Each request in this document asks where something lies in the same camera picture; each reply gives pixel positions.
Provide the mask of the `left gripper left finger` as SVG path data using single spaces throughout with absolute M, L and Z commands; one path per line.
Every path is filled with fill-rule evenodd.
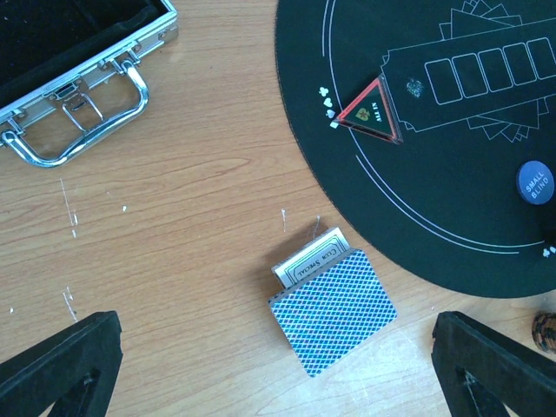
M 96 312 L 1 364 L 1 415 L 104 416 L 122 363 L 115 311 Z

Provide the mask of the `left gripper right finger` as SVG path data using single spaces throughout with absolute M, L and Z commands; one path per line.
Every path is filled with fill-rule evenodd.
M 452 416 L 555 415 L 555 362 L 458 311 L 438 314 L 431 353 Z

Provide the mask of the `brown poker chip stack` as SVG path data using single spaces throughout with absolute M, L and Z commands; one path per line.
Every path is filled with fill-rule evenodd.
M 555 353 L 555 313 L 538 312 L 534 316 L 532 337 L 538 349 Z

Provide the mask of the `purple small blind button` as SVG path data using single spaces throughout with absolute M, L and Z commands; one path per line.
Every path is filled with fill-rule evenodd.
M 535 206 L 549 203 L 555 193 L 553 172 L 537 160 L 520 166 L 516 174 L 516 186 L 520 197 Z

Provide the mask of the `red triangular all-in button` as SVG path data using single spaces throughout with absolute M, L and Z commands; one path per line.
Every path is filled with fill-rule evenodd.
M 403 143 L 393 102 L 382 74 L 343 109 L 334 122 L 385 142 Z

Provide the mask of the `round black poker mat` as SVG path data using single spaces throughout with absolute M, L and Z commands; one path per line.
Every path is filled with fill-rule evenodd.
M 290 127 L 362 237 L 443 288 L 514 298 L 555 287 L 552 1 L 281 1 L 275 57 Z M 380 74 L 402 144 L 334 119 Z

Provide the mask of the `aluminium poker case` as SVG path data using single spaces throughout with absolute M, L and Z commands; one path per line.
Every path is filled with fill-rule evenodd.
M 149 87 L 142 58 L 178 35 L 170 1 L 3 1 L 1 144 L 39 168 L 64 165 L 140 116 Z M 127 79 L 137 103 L 105 116 L 89 92 Z M 60 109 L 80 135 L 59 156 L 40 156 L 26 129 Z

